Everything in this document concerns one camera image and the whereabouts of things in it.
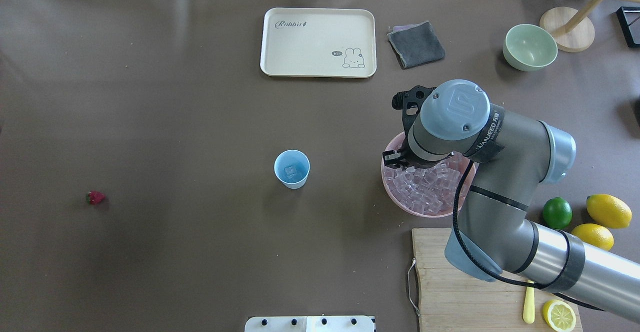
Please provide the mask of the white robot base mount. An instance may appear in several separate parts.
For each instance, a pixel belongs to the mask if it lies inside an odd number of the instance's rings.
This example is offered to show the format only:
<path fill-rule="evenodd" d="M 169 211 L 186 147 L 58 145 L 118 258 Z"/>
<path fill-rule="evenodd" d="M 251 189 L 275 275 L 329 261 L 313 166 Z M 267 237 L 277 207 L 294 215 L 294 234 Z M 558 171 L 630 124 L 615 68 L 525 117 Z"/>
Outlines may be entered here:
<path fill-rule="evenodd" d="M 244 331 L 376 331 L 372 316 L 308 315 L 254 316 L 247 319 Z"/>

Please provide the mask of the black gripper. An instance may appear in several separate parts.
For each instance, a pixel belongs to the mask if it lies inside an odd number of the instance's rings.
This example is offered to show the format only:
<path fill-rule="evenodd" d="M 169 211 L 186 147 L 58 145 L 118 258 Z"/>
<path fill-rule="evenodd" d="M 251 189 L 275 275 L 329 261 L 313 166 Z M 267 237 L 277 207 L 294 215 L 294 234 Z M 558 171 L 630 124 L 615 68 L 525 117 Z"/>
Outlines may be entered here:
<path fill-rule="evenodd" d="M 422 108 L 426 97 L 435 90 L 435 87 L 415 86 L 406 92 L 398 92 L 391 99 L 391 107 L 402 111 L 402 126 L 404 140 L 398 149 L 386 150 L 382 153 L 382 163 L 389 168 L 415 168 L 428 169 L 439 163 L 439 160 L 427 160 L 418 156 L 409 146 L 410 128 L 413 126 Z"/>

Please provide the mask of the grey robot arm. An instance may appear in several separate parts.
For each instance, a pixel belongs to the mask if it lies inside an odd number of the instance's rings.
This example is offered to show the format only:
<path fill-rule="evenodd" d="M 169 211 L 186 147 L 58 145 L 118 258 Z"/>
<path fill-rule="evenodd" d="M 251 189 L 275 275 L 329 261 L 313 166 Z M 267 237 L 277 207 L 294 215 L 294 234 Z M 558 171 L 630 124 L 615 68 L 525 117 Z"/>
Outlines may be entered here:
<path fill-rule="evenodd" d="M 637 263 L 526 218 L 538 184 L 559 182 L 576 156 L 573 137 L 546 122 L 492 104 L 477 84 L 415 86 L 391 100 L 402 110 L 404 141 L 382 154 L 391 168 L 430 168 L 459 152 L 478 163 L 445 248 L 455 268 L 482 281 L 503 272 L 530 286 L 633 322 L 639 320 Z"/>

